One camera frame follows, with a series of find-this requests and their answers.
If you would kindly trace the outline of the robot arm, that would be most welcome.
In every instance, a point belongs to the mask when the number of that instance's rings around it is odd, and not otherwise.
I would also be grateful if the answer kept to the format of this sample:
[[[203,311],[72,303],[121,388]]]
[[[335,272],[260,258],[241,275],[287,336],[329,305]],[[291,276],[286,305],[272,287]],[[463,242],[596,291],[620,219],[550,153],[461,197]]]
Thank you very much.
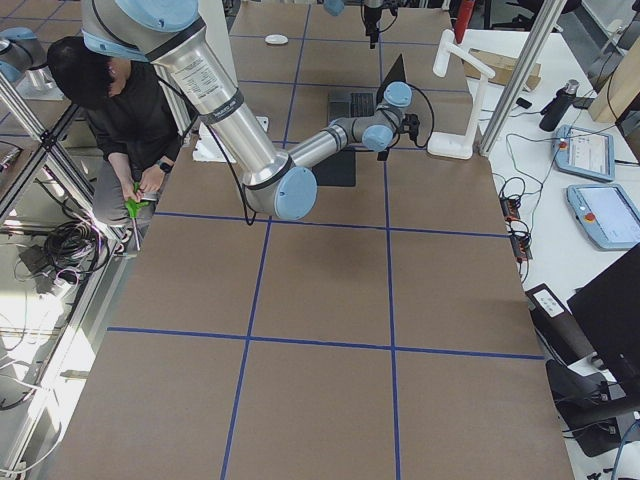
[[[308,7],[309,26],[305,33],[314,40],[354,41],[374,50],[379,43],[382,1],[293,1]]]
[[[367,117],[339,118],[286,151],[276,148],[206,41],[195,1],[84,1],[85,45],[111,57],[163,66],[201,121],[242,169],[241,196],[258,213],[298,220],[313,208],[312,167],[351,143],[381,152],[399,132],[412,100],[402,81],[390,83]]]

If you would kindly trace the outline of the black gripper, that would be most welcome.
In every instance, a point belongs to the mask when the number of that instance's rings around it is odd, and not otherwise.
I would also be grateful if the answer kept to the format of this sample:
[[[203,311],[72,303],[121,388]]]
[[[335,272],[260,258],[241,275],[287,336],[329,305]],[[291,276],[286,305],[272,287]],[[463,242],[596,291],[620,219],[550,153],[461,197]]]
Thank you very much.
[[[374,28],[377,28],[381,19],[381,7],[370,6],[364,4],[362,8],[363,21],[367,28],[367,37],[369,39],[369,48],[374,49]],[[389,156],[389,150],[385,149],[377,154],[378,161],[386,161]]]

